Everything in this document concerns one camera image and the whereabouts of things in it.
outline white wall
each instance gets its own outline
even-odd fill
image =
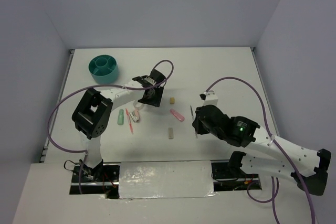
[[[256,50],[281,135],[333,154],[335,41],[335,0],[281,0]],[[326,192],[313,199],[321,224],[334,223],[335,165],[334,157]]]
[[[12,223],[41,155],[68,52],[37,0],[0,0],[0,222]]]
[[[255,46],[279,0],[41,0],[69,48]]]

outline teal bowl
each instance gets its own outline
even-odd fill
[[[117,80],[119,69],[116,59],[109,55],[99,55],[89,63],[89,71],[98,84],[110,84]]]

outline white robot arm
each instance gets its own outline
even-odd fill
[[[259,158],[245,152],[233,152],[228,164],[232,173],[237,176],[243,173],[284,178],[297,183],[302,189],[293,167],[275,145],[276,140],[298,168],[309,193],[323,195],[331,159],[329,151],[309,150],[279,136],[269,136],[265,128],[243,116],[229,118],[217,108],[218,97],[213,91],[205,92],[201,97],[204,104],[196,109],[193,122],[198,134],[211,133],[230,145],[245,148],[246,152],[254,150],[272,157],[272,159]]]
[[[103,159],[100,153],[100,137],[108,126],[111,112],[131,101],[159,107],[163,87],[158,84],[165,79],[163,74],[153,69],[149,76],[135,77],[122,89],[112,88],[99,92],[91,88],[85,92],[72,115],[72,120],[87,150],[84,163],[86,174],[91,175],[93,179],[101,174]]]

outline red pen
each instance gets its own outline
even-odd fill
[[[128,113],[127,109],[125,109],[125,111],[126,111],[126,115],[127,115],[128,124],[130,125],[131,133],[133,134],[133,127],[132,127],[132,122],[131,122],[131,119],[130,119],[130,113]]]

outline small wooden block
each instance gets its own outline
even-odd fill
[[[168,139],[174,139],[173,128],[168,128]]]

